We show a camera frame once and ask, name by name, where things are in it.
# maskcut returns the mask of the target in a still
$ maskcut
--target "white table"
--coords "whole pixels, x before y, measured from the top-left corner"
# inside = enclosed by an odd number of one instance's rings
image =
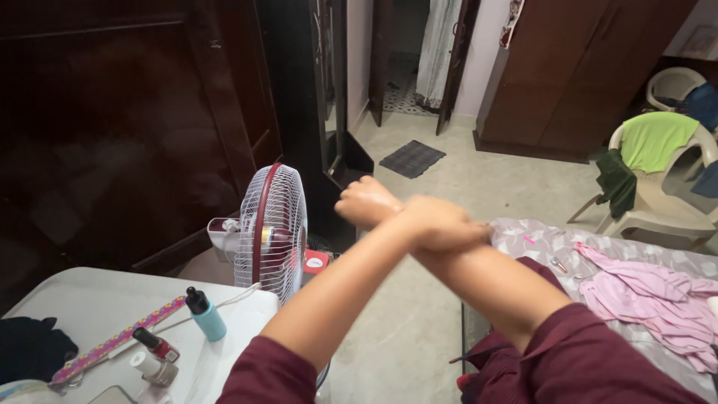
[[[191,280],[77,267],[45,280],[4,318],[57,317],[55,328],[62,329],[83,354],[177,296],[184,295],[189,286],[204,291],[214,303],[231,299],[244,290]],[[173,403],[214,403],[234,361],[278,309],[279,300],[275,294],[255,290],[237,303],[218,309],[227,324],[227,335],[220,341],[207,342],[192,320],[162,332],[160,336],[180,353],[175,362],[179,373],[169,388]],[[185,306],[157,328],[189,315]],[[135,398],[149,386],[140,378],[141,373],[129,365],[130,356],[141,349],[144,349],[142,345],[135,344],[114,359],[85,372],[80,387],[68,390],[63,402],[89,403],[113,385],[120,385]]]

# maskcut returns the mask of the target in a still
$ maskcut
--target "blue cloth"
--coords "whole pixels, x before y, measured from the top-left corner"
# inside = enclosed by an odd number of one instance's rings
[[[697,120],[709,132],[718,127],[718,93],[710,83],[696,87],[686,96],[688,116]]]
[[[706,167],[691,192],[706,198],[718,198],[718,161]]]

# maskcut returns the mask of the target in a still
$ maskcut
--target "white curtain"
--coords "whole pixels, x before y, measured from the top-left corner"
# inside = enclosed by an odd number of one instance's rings
[[[431,0],[416,78],[416,103],[420,106],[438,109],[442,104],[449,51],[454,47],[452,30],[459,21],[460,9],[461,0]]]

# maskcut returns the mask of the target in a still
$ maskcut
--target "white fan grille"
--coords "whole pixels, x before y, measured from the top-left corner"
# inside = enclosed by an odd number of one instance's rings
[[[242,201],[238,249],[234,257],[234,284],[252,284],[252,262],[259,201],[271,167],[259,170]],[[304,246],[307,240],[307,208],[299,173],[280,165],[269,184],[264,211],[259,281],[262,290],[276,293],[284,304],[301,286]]]

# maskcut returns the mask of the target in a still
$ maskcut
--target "dark green cloth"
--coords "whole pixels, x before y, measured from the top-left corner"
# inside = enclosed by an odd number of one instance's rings
[[[601,185],[603,195],[596,201],[597,205],[610,201],[611,217],[618,219],[626,211],[633,209],[635,202],[636,177],[621,158],[621,152],[608,150],[597,162],[601,175],[596,178]]]

